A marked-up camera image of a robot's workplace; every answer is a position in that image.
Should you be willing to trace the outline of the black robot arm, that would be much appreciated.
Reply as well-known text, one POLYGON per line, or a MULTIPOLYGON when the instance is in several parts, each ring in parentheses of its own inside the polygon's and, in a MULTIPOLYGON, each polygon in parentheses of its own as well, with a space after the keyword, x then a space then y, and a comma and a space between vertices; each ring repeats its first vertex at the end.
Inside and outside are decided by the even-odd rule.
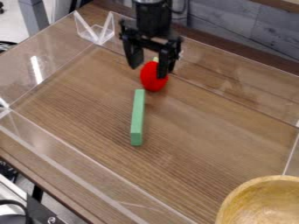
POLYGON ((163 79, 180 59, 183 37, 172 29, 172 0, 134 0, 135 19, 120 19, 128 65, 136 69, 144 62, 144 49, 158 53, 156 78, 163 79))

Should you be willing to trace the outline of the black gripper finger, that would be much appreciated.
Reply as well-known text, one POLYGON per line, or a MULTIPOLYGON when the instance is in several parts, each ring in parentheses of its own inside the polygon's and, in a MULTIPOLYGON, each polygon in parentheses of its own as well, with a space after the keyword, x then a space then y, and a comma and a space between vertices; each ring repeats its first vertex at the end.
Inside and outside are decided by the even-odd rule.
POLYGON ((159 52, 159 63, 158 63, 158 74, 156 78, 163 79, 167 74, 174 70, 175 61, 176 61, 176 50, 171 48, 164 48, 159 52))
POLYGON ((132 69, 136 69, 144 62, 144 50, 138 44, 132 43, 128 39, 123 41, 123 45, 127 63, 132 69))

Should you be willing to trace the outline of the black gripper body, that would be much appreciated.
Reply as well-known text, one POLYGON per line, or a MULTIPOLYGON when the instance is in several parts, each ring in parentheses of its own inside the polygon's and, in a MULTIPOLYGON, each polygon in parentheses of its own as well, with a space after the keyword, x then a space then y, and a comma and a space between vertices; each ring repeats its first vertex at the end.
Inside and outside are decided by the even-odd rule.
POLYGON ((135 20, 122 19, 119 21, 120 33, 119 39, 124 41, 128 39, 138 44, 143 50, 147 49, 158 53, 167 47, 176 50, 176 60, 180 59, 183 37, 175 32, 172 28, 160 30, 158 33, 147 33, 136 26, 135 20))

